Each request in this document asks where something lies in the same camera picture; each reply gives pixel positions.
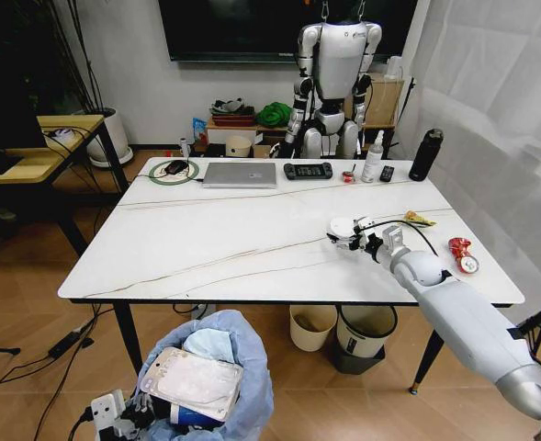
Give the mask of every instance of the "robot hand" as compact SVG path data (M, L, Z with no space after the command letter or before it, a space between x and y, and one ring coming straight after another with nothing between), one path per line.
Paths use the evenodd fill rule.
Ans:
M419 302L462 364L491 381L517 410L541 420L541 366L517 327L469 284L452 277L439 257L407 248L399 226L388 227L379 239L375 225L367 218L339 218L327 236L338 246L371 254Z

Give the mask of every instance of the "silver laptop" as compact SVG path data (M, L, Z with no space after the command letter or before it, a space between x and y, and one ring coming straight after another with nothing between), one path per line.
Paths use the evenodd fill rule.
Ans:
M274 188L276 166L267 163L209 163L205 188Z

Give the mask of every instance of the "white bottle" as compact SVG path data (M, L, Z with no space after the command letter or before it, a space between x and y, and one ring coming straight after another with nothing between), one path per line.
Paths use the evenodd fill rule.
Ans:
M180 150L185 158L190 156L190 146L188 145L188 142L186 142L186 138L180 139Z
M384 130L378 132L377 139L374 144L368 149L366 154L366 161L364 162L364 170L362 170L361 179L364 182L372 182L378 177L380 173L380 163L382 161L382 137L384 136Z

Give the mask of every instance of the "television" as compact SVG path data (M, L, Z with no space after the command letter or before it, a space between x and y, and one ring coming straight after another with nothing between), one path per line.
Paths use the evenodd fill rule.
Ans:
M175 62L293 62L303 26L321 23L319 0L159 0ZM331 0L330 9L345 4ZM346 7L357 17L358 0ZM417 0L366 0L364 21L382 27L375 59L401 55Z

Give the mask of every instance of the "wooden floor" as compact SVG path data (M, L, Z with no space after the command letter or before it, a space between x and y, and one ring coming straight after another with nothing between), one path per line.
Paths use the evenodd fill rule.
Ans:
M163 152L141 152L126 173L133 176L146 157L156 154ZM102 187L112 186L108 173L97 174ZM57 187L89 191L71 170L64 172ZM96 209L76 213L89 240L95 215ZM56 296L75 260L59 228L49 222L23 225L12 237L0 237L0 346L23 349L15 357L0 355L0 377L12 366L43 356L91 316L89 306ZM417 309L399 308L399 328L387 342L385 361L362 376L346 376L335 371L324 352L304 353L290 342L286 306L231 307L242 311L261 335L268 354L275 412L263 432L264 441L512 441L530 440L541 427L512 409L484 379L461 367L446 348L419 395L411 396L406 389L431 332ZM167 305L134 306L133 313L144 355L184 321ZM115 388L133 389L135 376L112 313L100 318L92 336L95 343L75 359L40 439L66 439L95 396ZM0 386L0 440L33 438L67 358L39 374ZM92 424L82 425L76 439L94 439Z

